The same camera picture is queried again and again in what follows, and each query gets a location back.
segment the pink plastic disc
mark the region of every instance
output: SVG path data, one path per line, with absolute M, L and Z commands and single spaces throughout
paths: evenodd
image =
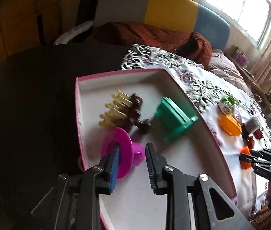
M 132 142 L 132 149 L 133 149 L 133 167 L 140 165 L 140 163 L 144 160 L 144 149 L 142 145 L 138 143 Z
M 128 133 L 122 128 L 111 129 L 103 140 L 100 154 L 106 156 L 111 153 L 113 144 L 120 144 L 120 162 L 118 168 L 118 179 L 125 177 L 130 171 L 133 163 L 133 147 Z

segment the orange block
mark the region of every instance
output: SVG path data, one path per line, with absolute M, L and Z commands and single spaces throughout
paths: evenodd
M 219 126 L 230 136 L 239 136 L 242 133 L 241 125 L 230 115 L 222 114 L 218 119 Z
M 244 148 L 241 149 L 240 153 L 243 153 L 243 154 L 246 154 L 246 155 L 250 155 L 250 151 L 249 151 L 248 146 L 245 145 Z M 250 163 L 247 163 L 247 162 L 244 162 L 244 161 L 240 161 L 240 164 L 241 164 L 241 168 L 243 170 L 247 170 L 247 169 L 251 168 L 251 164 Z

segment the brown toy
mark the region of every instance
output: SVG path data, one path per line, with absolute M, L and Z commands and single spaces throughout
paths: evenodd
M 140 134 L 146 134 L 149 132 L 151 124 L 149 119 L 140 121 L 141 106 L 143 99 L 137 94 L 128 96 L 127 94 L 117 91 L 116 94 L 112 94 L 114 99 L 113 103 L 107 103 L 104 106 L 110 109 L 105 114 L 101 114 L 100 118 L 103 121 L 99 122 L 102 127 L 113 128 L 120 127 L 129 132 L 133 125 L 138 127 Z
M 254 139 L 253 139 L 252 136 L 251 136 L 251 137 L 248 137 L 248 139 L 247 139 L 247 141 L 246 141 L 246 145 L 248 146 L 248 148 L 249 148 L 250 150 L 253 149 L 253 146 L 255 145 L 255 141 L 254 141 Z
M 262 131 L 260 129 L 257 129 L 254 133 L 253 133 L 254 137 L 256 139 L 261 139 L 263 137 Z

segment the black table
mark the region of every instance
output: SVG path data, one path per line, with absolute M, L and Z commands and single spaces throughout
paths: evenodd
M 0 65 L 0 193 L 12 215 L 30 211 L 58 174 L 79 173 L 75 78 L 120 68 L 127 47 L 39 47 Z

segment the white tablecloth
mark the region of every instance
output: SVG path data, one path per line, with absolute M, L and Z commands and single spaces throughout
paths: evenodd
M 244 147 L 242 136 L 232 137 L 218 125 L 218 102 L 224 95 L 236 100 L 236 110 L 242 123 L 256 116 L 261 124 L 263 138 L 255 140 L 254 149 L 271 149 L 271 132 L 259 104 L 244 91 L 222 78 L 203 69 L 202 65 L 164 50 L 133 45 L 121 65 L 123 70 L 134 68 L 164 68 L 193 101 L 209 125 L 227 161 L 236 190 L 235 203 L 242 213 L 249 217 L 260 210 L 265 200 L 267 180 L 253 173 L 252 168 L 242 170 L 239 161 L 240 150 Z

